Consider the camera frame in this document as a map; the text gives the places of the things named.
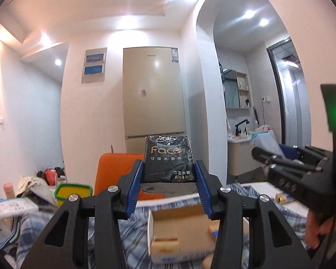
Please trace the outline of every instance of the red bag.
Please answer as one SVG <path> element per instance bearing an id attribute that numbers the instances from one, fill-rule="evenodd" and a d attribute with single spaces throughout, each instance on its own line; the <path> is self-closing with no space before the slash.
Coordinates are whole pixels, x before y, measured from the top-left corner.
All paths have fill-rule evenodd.
<path id="1" fill-rule="evenodd" d="M 46 181 L 49 183 L 50 186 L 55 185 L 55 175 L 57 174 L 55 169 L 46 169 L 45 170 L 45 177 Z"/>

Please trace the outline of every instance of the pink bottle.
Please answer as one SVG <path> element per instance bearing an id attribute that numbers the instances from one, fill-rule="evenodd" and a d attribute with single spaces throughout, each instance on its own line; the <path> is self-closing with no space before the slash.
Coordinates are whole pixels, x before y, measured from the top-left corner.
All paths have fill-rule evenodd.
<path id="1" fill-rule="evenodd" d="M 13 191 L 13 185 L 10 182 L 5 183 L 3 188 L 7 199 L 16 198 L 15 192 Z"/>

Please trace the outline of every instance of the plaid bed sheet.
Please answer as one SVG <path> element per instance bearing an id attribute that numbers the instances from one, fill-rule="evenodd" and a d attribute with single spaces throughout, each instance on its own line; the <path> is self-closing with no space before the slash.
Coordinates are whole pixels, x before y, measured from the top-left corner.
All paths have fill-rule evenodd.
<path id="1" fill-rule="evenodd" d="M 231 184 L 231 188 L 237 191 L 240 195 L 257 198 L 259 194 L 250 186 L 243 187 L 240 184 Z M 128 221 L 119 221 L 122 247 L 129 269 L 201 269 L 202 259 L 181 262 L 176 264 L 153 265 L 148 255 L 147 244 L 147 221 L 149 210 L 171 209 L 183 206 L 192 206 L 200 203 L 199 197 L 173 202 L 169 204 L 151 206 L 151 207 L 137 207 L 135 213 Z M 277 204 L 278 209 L 281 211 L 287 222 L 295 231 L 297 237 L 303 241 L 306 218 L 302 217 L 283 206 Z M 17 267 L 20 268 L 26 255 L 28 254 L 33 243 L 39 236 L 40 232 L 44 229 L 45 225 L 51 219 L 52 214 L 45 212 L 31 213 L 22 217 L 21 231 L 19 245 L 16 254 Z M 88 230 L 88 253 L 90 268 L 94 269 L 95 253 L 94 253 L 94 218 L 89 220 Z M 249 236 L 244 236 L 243 243 L 243 256 L 242 268 L 248 267 L 249 261 Z"/>

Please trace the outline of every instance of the beige refrigerator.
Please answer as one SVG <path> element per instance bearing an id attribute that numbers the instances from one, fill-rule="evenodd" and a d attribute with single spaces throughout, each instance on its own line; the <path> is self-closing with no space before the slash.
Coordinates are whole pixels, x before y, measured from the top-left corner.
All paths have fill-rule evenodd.
<path id="1" fill-rule="evenodd" d="M 144 153 L 148 135 L 184 135 L 177 48 L 123 49 L 123 112 L 127 153 Z"/>

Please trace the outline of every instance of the human hand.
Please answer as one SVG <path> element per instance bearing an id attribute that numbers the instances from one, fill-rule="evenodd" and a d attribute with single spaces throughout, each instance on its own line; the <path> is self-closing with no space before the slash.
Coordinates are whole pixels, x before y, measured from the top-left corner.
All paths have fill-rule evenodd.
<path id="1" fill-rule="evenodd" d="M 325 235 L 331 231 L 332 219 L 333 218 L 329 218 L 322 225 L 319 225 L 316 214 L 312 210 L 309 210 L 305 232 L 305 243 L 308 249 L 316 249 L 319 246 L 320 240 L 318 235 Z"/>

